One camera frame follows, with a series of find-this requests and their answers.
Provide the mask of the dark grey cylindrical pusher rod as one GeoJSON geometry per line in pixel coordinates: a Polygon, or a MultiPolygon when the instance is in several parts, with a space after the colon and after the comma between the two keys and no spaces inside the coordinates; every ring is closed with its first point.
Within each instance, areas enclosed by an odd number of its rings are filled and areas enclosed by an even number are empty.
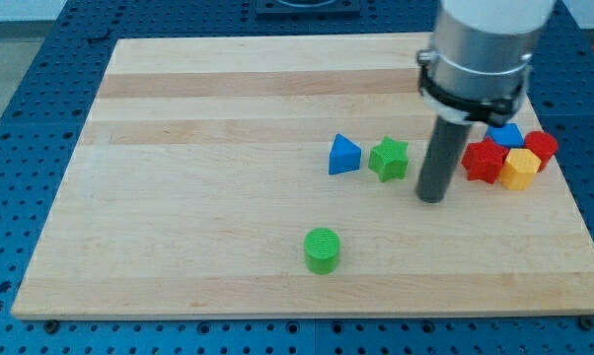
{"type": "Polygon", "coordinates": [[[420,200],[439,203],[444,199],[472,127],[437,117],[415,188],[420,200]]]}

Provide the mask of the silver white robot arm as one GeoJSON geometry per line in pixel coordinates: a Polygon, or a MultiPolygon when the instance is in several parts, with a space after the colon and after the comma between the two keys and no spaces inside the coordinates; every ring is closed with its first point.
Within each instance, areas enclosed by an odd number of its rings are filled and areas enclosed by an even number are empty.
{"type": "Polygon", "coordinates": [[[443,200],[474,124],[502,127],[519,111],[555,0],[441,0],[418,91],[436,120],[416,196],[443,200]]]}

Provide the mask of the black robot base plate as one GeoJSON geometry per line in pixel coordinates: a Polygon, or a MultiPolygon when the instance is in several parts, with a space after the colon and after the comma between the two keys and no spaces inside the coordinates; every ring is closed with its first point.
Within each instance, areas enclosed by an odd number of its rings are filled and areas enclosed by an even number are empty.
{"type": "Polygon", "coordinates": [[[359,0],[254,0],[256,15],[359,15],[359,0]]]}

